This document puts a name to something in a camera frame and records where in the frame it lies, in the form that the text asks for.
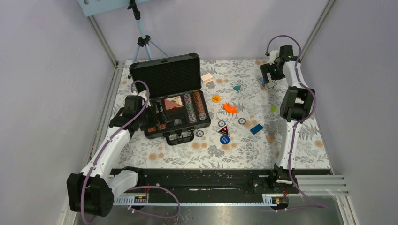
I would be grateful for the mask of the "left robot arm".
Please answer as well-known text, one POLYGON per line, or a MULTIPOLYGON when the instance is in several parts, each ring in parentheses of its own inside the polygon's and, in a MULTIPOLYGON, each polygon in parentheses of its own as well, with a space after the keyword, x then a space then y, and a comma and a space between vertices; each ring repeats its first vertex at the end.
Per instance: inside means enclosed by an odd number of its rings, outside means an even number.
POLYGON ((81 170, 67 178, 69 207, 74 212, 104 217, 113 207, 114 199, 129 188, 139 193, 145 179, 136 172, 121 172, 110 178, 112 163, 138 130, 155 126, 154 110, 148 99, 138 95, 125 98, 124 107, 110 120, 103 143, 94 157, 81 170))

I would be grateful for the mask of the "blue playing card deck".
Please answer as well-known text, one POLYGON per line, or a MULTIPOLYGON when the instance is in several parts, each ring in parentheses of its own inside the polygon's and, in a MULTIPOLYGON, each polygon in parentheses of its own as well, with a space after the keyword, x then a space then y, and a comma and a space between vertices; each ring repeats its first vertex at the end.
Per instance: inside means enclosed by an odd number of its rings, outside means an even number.
POLYGON ((262 86, 265 90, 271 90, 271 89, 273 89, 273 88, 277 85, 276 82, 265 83, 263 77, 260 77, 260 78, 259 78, 259 83, 261 84, 261 86, 262 86))

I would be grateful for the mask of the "black triangular all-in button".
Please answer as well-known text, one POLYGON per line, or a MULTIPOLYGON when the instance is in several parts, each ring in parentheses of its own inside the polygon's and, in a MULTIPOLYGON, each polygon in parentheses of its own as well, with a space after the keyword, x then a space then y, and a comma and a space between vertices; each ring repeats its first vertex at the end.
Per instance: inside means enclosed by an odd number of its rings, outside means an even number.
POLYGON ((229 136, 229 135, 230 135, 230 132, 229 132, 229 129, 228 129, 228 126, 227 126, 227 125, 225 125, 225 126, 219 128, 219 129, 217 130, 217 133, 222 134, 222 135, 226 135, 226 136, 229 136))

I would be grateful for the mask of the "black poker chip case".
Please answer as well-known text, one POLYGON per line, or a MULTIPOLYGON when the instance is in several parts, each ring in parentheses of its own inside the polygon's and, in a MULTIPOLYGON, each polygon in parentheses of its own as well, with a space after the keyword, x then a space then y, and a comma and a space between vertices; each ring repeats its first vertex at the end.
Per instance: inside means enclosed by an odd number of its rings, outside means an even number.
POLYGON ((149 106, 154 106, 156 113, 156 100, 181 96, 183 107, 166 110, 170 117, 170 123, 167 128, 158 130, 161 124, 158 120, 157 130, 144 135, 148 139, 164 137, 167 144, 178 145, 190 142, 194 139, 194 131, 210 126, 211 117, 209 115, 204 93, 201 91, 201 70, 200 57, 196 53, 189 53, 180 56, 163 58, 132 63, 129 72, 134 81, 139 83, 135 85, 137 92, 149 90, 149 106), (200 121, 195 105, 193 93, 199 92, 205 108, 207 118, 200 121), (195 110, 197 122, 189 123, 184 94, 189 93, 195 110))

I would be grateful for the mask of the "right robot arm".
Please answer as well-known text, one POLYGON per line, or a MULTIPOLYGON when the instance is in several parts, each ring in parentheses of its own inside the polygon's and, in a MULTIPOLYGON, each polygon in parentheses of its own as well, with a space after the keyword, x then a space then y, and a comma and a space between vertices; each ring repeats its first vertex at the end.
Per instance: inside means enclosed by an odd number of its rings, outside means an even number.
POLYGON ((291 191, 296 183, 295 148, 304 120, 311 116, 314 90, 304 82, 298 56, 293 54, 291 45, 283 45, 279 50, 266 54, 269 62, 260 67, 263 84, 271 87, 277 80, 286 79, 288 87, 280 106, 280 116, 284 120, 283 136, 279 156, 266 180, 267 187, 275 193, 291 191))

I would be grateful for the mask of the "blue small blind button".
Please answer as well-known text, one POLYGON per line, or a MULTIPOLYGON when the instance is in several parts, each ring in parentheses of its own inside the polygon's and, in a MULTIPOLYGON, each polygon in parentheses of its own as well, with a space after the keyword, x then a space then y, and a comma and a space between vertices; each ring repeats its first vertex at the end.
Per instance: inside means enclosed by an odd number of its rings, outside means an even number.
POLYGON ((228 135, 223 135, 220 137, 220 143, 223 145, 230 143, 230 137, 228 135))

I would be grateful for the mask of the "orange big blind button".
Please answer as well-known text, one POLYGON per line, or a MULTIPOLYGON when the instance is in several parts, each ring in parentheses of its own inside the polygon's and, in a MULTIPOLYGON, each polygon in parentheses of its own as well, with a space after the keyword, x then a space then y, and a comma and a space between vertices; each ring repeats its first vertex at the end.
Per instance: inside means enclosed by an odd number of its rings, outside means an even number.
POLYGON ((221 97, 220 97, 219 95, 213 95, 212 98, 211 98, 211 100, 212 100, 214 103, 219 103, 219 102, 221 101, 221 97))

